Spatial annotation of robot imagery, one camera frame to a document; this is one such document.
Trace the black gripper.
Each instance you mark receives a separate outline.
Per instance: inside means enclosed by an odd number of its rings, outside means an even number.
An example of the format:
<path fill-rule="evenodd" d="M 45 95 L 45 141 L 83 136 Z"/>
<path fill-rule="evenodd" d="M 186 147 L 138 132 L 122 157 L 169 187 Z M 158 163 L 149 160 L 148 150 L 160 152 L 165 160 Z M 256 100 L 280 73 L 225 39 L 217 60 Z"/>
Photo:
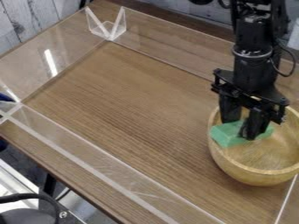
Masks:
<path fill-rule="evenodd" d="M 280 75 L 281 46 L 248 50 L 232 46 L 233 70 L 214 69 L 210 90 L 218 94 L 218 112 L 222 123 L 240 119 L 248 109 L 237 135 L 252 141 L 266 131 L 269 122 L 280 124 L 289 101 L 276 89 Z"/>

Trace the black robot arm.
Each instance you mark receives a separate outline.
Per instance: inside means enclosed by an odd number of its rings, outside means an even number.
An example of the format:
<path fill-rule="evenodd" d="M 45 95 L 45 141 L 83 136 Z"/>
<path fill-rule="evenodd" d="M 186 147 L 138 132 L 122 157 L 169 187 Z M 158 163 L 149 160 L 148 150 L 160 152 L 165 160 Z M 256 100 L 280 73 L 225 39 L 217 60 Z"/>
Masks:
<path fill-rule="evenodd" d="M 229 0 L 234 34 L 233 69 L 213 70 L 210 90 L 218 94 L 220 120 L 241 121 L 237 135 L 253 140 L 269 123 L 281 123 L 289 101 L 276 89 L 286 34 L 285 0 Z"/>

